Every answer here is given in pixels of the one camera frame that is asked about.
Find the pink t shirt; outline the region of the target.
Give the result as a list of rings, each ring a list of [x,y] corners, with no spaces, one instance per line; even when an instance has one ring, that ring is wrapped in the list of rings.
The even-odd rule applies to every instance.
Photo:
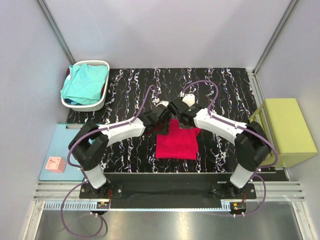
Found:
[[[180,128],[177,119],[171,119],[167,134],[158,134],[155,157],[157,159],[196,160],[199,152],[197,137],[200,128]]]

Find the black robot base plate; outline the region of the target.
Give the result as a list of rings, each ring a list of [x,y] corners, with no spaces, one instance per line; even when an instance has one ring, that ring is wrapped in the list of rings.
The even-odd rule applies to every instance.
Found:
[[[94,189],[80,188],[86,200],[110,200],[111,209],[195,210],[218,209],[222,200],[255,200],[255,187],[248,183],[242,191],[231,189],[229,173],[107,173],[107,183]]]

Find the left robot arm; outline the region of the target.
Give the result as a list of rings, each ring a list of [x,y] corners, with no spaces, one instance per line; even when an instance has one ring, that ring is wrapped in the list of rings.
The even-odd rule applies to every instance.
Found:
[[[169,102],[160,101],[154,109],[128,120],[101,126],[93,121],[85,123],[69,143],[67,155],[67,162],[70,164],[73,156],[84,175],[81,189],[96,198],[110,194],[110,182],[101,169],[105,149],[129,138],[167,133],[171,116]]]

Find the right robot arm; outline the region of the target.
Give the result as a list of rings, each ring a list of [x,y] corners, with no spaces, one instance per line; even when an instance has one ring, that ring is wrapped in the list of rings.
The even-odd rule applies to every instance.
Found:
[[[236,199],[243,195],[247,183],[275,150],[262,126],[256,121],[245,123],[228,119],[186,96],[171,101],[168,108],[185,126],[209,131],[234,145],[237,166],[222,187],[222,197]]]

